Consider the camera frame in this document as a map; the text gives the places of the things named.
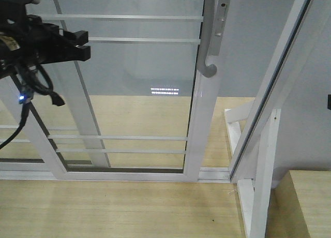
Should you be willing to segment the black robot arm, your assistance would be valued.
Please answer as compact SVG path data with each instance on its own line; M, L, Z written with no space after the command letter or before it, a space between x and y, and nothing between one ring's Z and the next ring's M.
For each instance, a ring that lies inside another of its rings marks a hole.
M1 0L1 73L10 66L87 61L88 32L69 32L40 16L27 14L28 4L40 0Z

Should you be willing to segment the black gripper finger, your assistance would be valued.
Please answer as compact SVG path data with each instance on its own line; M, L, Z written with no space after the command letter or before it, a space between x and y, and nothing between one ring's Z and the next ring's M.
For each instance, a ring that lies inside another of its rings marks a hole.
M88 43L88 31L70 32L63 30L59 38L62 46L82 46Z
M87 61L91 58L91 47L66 44L62 45L63 61Z

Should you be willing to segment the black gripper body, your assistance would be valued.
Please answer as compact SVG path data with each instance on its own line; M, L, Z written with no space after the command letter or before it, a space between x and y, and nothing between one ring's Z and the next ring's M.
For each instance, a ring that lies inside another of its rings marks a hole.
M36 15L29 15L22 22L2 19L1 72L19 62L29 66L64 62L59 44L63 30L56 24L43 23Z

